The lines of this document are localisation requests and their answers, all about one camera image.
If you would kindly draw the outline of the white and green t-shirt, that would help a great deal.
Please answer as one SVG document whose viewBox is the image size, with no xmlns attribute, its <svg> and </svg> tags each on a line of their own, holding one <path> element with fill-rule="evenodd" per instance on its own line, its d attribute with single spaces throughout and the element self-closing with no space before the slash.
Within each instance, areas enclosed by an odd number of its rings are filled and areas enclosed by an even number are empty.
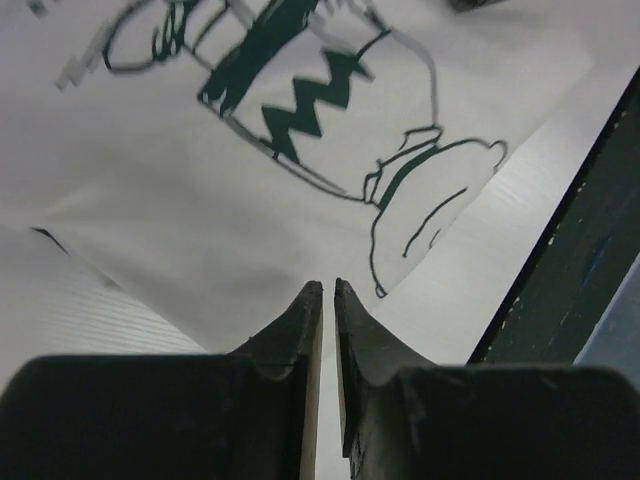
<svg viewBox="0 0 640 480">
<path fill-rule="evenodd" d="M 533 1 L 5 1 L 1 222 L 229 349 L 389 295 L 591 65 Z"/>
</svg>

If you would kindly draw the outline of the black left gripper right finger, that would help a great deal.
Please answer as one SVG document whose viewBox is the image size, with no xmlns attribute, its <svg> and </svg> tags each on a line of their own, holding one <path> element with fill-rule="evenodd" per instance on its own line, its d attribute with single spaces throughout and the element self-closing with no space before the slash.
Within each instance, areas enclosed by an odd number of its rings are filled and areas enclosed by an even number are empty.
<svg viewBox="0 0 640 480">
<path fill-rule="evenodd" d="M 334 290 L 343 454 L 355 479 L 635 479 L 639 395 L 566 365 L 439 366 Z"/>
</svg>

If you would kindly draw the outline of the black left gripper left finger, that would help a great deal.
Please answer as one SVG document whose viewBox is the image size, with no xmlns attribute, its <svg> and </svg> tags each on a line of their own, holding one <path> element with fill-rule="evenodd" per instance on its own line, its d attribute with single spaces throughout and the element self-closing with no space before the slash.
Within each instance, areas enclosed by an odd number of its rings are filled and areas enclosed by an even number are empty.
<svg viewBox="0 0 640 480">
<path fill-rule="evenodd" d="M 323 288 L 226 354 L 52 355 L 1 396 L 5 479 L 311 479 Z"/>
</svg>

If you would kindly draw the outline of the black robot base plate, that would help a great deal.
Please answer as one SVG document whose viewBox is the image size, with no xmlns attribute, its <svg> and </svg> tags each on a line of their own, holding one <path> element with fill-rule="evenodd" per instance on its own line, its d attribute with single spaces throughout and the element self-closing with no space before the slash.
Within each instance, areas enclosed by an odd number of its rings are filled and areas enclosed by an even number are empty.
<svg viewBox="0 0 640 480">
<path fill-rule="evenodd" d="M 570 364 L 639 253 L 639 78 L 623 91 L 472 364 Z"/>
</svg>

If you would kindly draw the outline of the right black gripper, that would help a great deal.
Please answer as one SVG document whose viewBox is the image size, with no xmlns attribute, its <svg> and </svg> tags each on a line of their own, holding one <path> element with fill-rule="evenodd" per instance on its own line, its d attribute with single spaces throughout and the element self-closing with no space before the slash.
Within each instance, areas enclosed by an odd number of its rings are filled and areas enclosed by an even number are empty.
<svg viewBox="0 0 640 480">
<path fill-rule="evenodd" d="M 447 0 L 446 3 L 455 13 L 466 13 L 504 1 L 505 0 Z"/>
</svg>

